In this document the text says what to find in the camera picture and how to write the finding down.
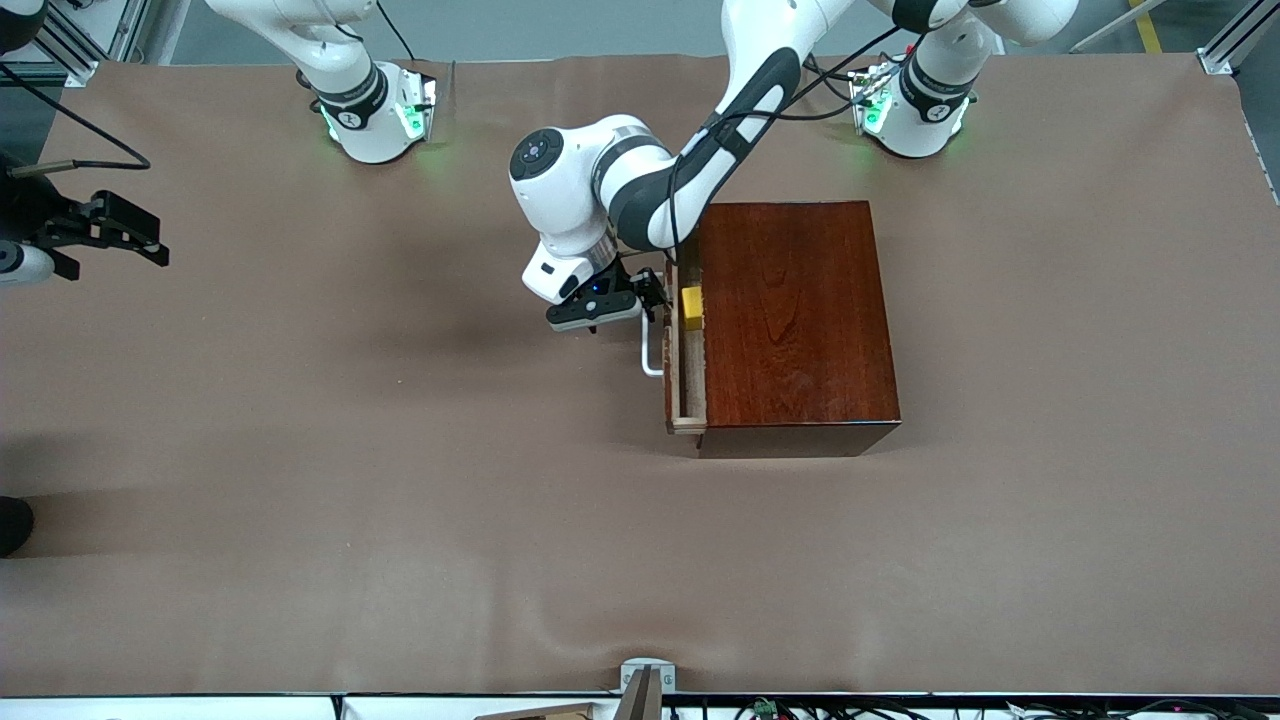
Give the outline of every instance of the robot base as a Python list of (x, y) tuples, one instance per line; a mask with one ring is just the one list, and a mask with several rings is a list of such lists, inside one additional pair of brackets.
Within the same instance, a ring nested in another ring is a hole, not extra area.
[(435, 79), (393, 63), (375, 65), (387, 77), (387, 101), (369, 118), (364, 129), (343, 127), (321, 110), (329, 124), (329, 137), (342, 145), (352, 159), (369, 164), (394, 160), (415, 142), (429, 140), (436, 101)]
[[(877, 65), (869, 68), (868, 73), (878, 77), (886, 70), (884, 65)], [(859, 87), (855, 78), (850, 83), (850, 90), (858, 92)], [(891, 82), (868, 97), (865, 106), (854, 105), (854, 126), (858, 133), (874, 137), (886, 150), (902, 158), (928, 158), (941, 151), (947, 141), (960, 132), (970, 101), (966, 99), (955, 111), (946, 105), (938, 105), (937, 108), (947, 115), (937, 122), (928, 122), (902, 100), (897, 87), (896, 82)]]

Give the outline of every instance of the wood grain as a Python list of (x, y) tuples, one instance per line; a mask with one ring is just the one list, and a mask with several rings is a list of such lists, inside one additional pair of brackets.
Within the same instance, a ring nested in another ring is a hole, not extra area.
[(698, 241), (708, 427), (900, 419), (867, 202), (712, 205)]

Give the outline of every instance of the floor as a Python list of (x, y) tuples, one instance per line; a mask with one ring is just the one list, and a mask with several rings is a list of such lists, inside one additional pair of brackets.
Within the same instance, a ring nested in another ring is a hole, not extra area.
[[(719, 0), (385, 0), (388, 13), (415, 51), (429, 59), (485, 61), (531, 60), (572, 55), (723, 53)], [(1152, 14), (1166, 53), (1192, 51), (1203, 45), (1239, 10), (1243, 0), (1170, 0)], [(173, 64), (276, 64), (283, 58), (265, 40), (215, 14), (201, 0), (170, 0), (165, 22), (180, 32), (156, 35), (145, 47), (148, 58)], [(1082, 0), (1071, 24), (1060, 36), (1034, 49), (1010, 53), (1064, 53), (1068, 47), (1126, 9), (1124, 0)], [(563, 18), (573, 18), (568, 24)], [(888, 27), (869, 5), (851, 8), (818, 46), (836, 55)], [(635, 28), (644, 28), (636, 32)], [(390, 29), (376, 15), (360, 23), (375, 58), (403, 55)], [(906, 38), (884, 49), (900, 47)], [(1137, 26), (1128, 26), (1097, 42), (1092, 53), (1142, 53)], [(1263, 159), (1280, 167), (1280, 32), (1265, 37), (1239, 76), (1245, 115)], [(14, 88), (0, 87), (0, 128), (6, 150), (19, 156), (40, 152), (51, 114)]]

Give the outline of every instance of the brown paper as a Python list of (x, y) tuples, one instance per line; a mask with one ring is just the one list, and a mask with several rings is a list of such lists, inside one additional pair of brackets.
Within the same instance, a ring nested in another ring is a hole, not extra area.
[[(700, 461), (637, 328), (558, 334), (504, 170), (545, 124), (678, 147), (723, 59), (460, 65), (362, 167), (291, 68), (105, 65), (173, 266), (6, 291), (0, 693), (1266, 693), (1280, 676), (1280, 211), (1189, 55), (995, 58), (941, 156), (782, 123), (719, 200), (872, 201), (904, 425)], [(45, 159), (109, 149), (60, 119)]]

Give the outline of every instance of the green led light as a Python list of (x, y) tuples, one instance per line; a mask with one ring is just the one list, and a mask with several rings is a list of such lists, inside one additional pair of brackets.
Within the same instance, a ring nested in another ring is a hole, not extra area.
[(867, 122), (864, 128), (867, 132), (877, 133), (884, 127), (884, 115), (888, 110), (884, 108), (883, 102), (877, 102), (869, 110), (867, 110)]
[(413, 109), (413, 106), (406, 108), (399, 102), (396, 104), (396, 109), (399, 111), (401, 124), (404, 126), (404, 132), (410, 137), (417, 137), (422, 135), (422, 113)]
[(320, 109), (320, 117), (324, 118), (324, 124), (329, 128), (329, 137), (338, 142), (338, 131), (333, 127), (333, 120), (329, 118), (329, 111), (324, 108)]

